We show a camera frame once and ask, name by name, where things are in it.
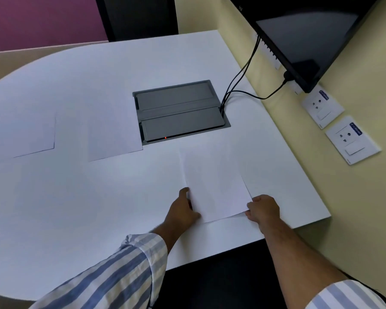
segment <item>person's left arm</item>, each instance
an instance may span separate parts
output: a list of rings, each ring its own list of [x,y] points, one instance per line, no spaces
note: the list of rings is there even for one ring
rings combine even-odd
[[[30,309],[148,308],[156,301],[167,265],[167,252],[200,218],[191,210],[188,188],[170,206],[153,231],[128,235],[119,251],[36,301]]]

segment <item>blue label sticker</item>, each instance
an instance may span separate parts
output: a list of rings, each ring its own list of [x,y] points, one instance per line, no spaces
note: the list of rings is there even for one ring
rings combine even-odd
[[[326,101],[329,99],[329,97],[327,96],[327,94],[324,93],[322,90],[320,90],[319,93],[325,98]]]
[[[353,130],[355,130],[355,132],[357,133],[357,135],[362,135],[362,134],[363,134],[363,132],[360,131],[360,129],[359,129],[353,122],[350,123],[350,126],[351,126],[351,128],[352,128]]]

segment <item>power cord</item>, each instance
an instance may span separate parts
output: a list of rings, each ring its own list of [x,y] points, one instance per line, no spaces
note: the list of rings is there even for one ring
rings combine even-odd
[[[268,97],[266,97],[266,98],[260,98],[260,97],[258,97],[258,96],[256,96],[256,95],[253,95],[253,94],[251,94],[251,93],[249,93],[249,92],[245,92],[245,91],[242,91],[242,90],[235,90],[235,87],[238,85],[238,83],[242,80],[242,78],[243,78],[244,75],[246,74],[247,69],[249,68],[250,62],[252,61],[252,58],[253,58],[254,54],[256,53],[256,51],[257,51],[257,48],[258,48],[258,46],[259,46],[260,41],[261,41],[261,38],[260,38],[260,36],[258,36],[258,37],[257,37],[257,40],[256,40],[256,45],[254,46],[252,55],[250,56],[249,60],[247,61],[247,63],[243,66],[243,68],[239,71],[239,73],[233,78],[233,80],[232,80],[231,83],[229,84],[229,87],[228,87],[227,90],[226,90],[226,93],[225,93],[225,95],[224,95],[224,97],[223,97],[223,100],[222,100],[221,106],[220,106],[220,113],[221,113],[222,117],[224,117],[224,108],[225,108],[225,106],[226,106],[227,100],[228,100],[228,98],[230,97],[230,95],[231,95],[233,92],[244,93],[244,94],[250,95],[250,96],[252,96],[252,97],[254,97],[254,98],[257,98],[257,99],[259,99],[259,100],[266,100],[266,99],[268,99],[269,97],[271,97],[272,95],[274,95],[276,92],[278,92],[281,88],[283,88],[283,86],[284,86],[287,82],[292,81],[292,80],[295,79],[295,78],[293,77],[293,75],[292,75],[289,71],[284,72],[284,74],[283,74],[283,77],[284,77],[283,83],[280,85],[279,88],[277,88],[273,93],[271,93],[271,94],[270,94]],[[242,77],[239,78],[239,80],[236,82],[236,84],[235,84],[235,85],[232,87],[232,89],[229,91],[229,89],[230,89],[232,83],[233,83],[234,80],[240,75],[241,72],[243,72]]]

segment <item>person's left hand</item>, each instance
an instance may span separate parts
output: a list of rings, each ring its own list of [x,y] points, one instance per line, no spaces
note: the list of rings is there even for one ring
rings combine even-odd
[[[164,221],[165,224],[177,228],[180,235],[201,218],[200,213],[191,209],[190,201],[187,199],[188,191],[188,187],[182,188],[179,191],[179,197],[170,206]]]

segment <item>hand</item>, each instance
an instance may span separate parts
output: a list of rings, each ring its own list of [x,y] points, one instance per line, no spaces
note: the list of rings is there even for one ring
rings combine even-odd
[[[179,191],[179,197],[170,206],[165,221],[151,231],[165,241],[168,253],[179,237],[201,217],[200,213],[191,209],[190,201],[187,199],[188,191],[188,187]]]
[[[188,187],[179,191],[179,197],[170,206],[164,222],[176,227],[181,232],[180,235],[201,218],[201,214],[196,213],[191,208],[190,201],[187,199],[188,191]]]
[[[280,221],[280,208],[273,197],[260,195],[252,200],[253,202],[247,203],[249,210],[245,213],[249,220],[258,223],[260,231],[263,232],[268,223]]]

